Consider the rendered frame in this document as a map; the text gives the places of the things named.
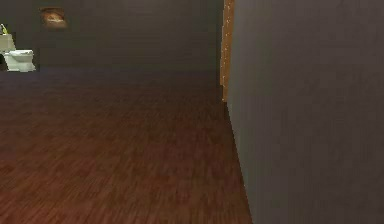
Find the light wooden room door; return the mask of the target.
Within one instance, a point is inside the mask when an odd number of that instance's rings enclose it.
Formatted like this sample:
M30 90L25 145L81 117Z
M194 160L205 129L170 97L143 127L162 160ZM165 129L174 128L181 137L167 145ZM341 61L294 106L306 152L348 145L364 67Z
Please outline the light wooden room door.
M232 32L234 21L235 0L224 0L223 25L220 57L220 85L222 87L222 101L227 101L230 61L232 49Z

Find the white toilet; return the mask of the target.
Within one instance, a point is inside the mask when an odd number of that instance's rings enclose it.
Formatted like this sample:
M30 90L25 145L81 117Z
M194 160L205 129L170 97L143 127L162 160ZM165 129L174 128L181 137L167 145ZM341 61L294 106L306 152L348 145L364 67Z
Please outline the white toilet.
M5 59L8 71L31 72L36 70L33 64L33 51L17 50L11 34L0 35L0 54Z

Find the brown framed wall picture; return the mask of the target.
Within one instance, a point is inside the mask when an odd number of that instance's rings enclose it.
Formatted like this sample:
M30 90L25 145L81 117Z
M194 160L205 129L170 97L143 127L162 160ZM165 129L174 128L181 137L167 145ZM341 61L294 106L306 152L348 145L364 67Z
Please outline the brown framed wall picture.
M39 12L42 25L47 29L64 29L68 26L63 8L42 7Z

